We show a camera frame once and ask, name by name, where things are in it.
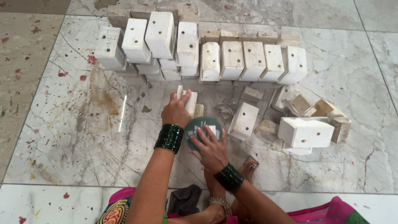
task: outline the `woman's right hand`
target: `woman's right hand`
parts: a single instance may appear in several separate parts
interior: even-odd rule
[[[228,165],[226,132],[222,129],[222,138],[219,142],[208,125],[205,125],[205,131],[209,138],[200,127],[196,131],[201,140],[199,141],[195,136],[190,136],[189,139],[199,152],[191,149],[188,152],[194,154],[201,164],[214,175]]]

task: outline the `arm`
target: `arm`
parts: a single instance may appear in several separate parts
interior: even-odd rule
[[[199,152],[192,150],[189,152],[194,154],[209,172],[216,174],[228,165],[226,133],[223,129],[222,139],[218,142],[209,126],[205,126],[205,131],[209,138],[206,137],[201,128],[197,129],[201,141],[193,136],[190,137],[191,142],[199,149]],[[246,180],[237,189],[234,189],[232,194],[245,207],[256,223],[295,224],[281,208]]]
[[[189,121],[189,114],[185,104],[191,97],[188,90],[179,100],[177,91],[170,96],[170,103],[162,112],[162,123],[174,124],[185,128]],[[156,148],[138,183],[127,214],[126,224],[163,222],[164,206],[166,203],[169,178],[174,161],[174,151]]]

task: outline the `green sanding pad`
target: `green sanding pad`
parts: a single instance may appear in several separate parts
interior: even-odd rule
[[[187,144],[187,146],[189,148],[191,148],[192,150],[196,150],[198,151],[198,149],[193,145],[193,143],[191,142],[191,140],[189,139],[189,137],[191,135],[195,136],[199,141],[200,141],[200,137],[199,135],[196,133],[196,129],[198,127],[201,127],[202,130],[206,133],[205,131],[205,125],[208,125],[210,127],[210,129],[213,131],[214,135],[216,136],[218,141],[221,141],[221,137],[222,137],[222,128],[221,125],[214,119],[211,117],[199,117],[199,118],[195,118],[192,121],[190,121],[187,126],[185,127],[185,133],[184,133],[184,141]]]

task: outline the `silver anklet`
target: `silver anklet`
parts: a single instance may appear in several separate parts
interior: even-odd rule
[[[229,216],[229,211],[228,211],[229,206],[226,205],[226,204],[224,203],[224,200],[223,200],[223,199],[220,199],[220,198],[213,198],[213,197],[211,197],[211,198],[209,199],[209,202],[210,202],[210,204],[219,204],[219,205],[222,206],[222,208],[224,209],[224,213],[225,213],[225,222],[226,222],[226,221],[228,220],[228,216]]]

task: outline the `green glass bangle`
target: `green glass bangle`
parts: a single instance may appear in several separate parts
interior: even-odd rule
[[[243,176],[240,174],[231,164],[222,169],[220,172],[214,174],[216,180],[225,188],[227,191],[232,191],[242,185]]]
[[[181,146],[182,137],[184,136],[184,129],[173,124],[164,124],[162,130],[159,132],[158,140],[155,143],[155,148],[165,148],[174,151],[177,154]]]

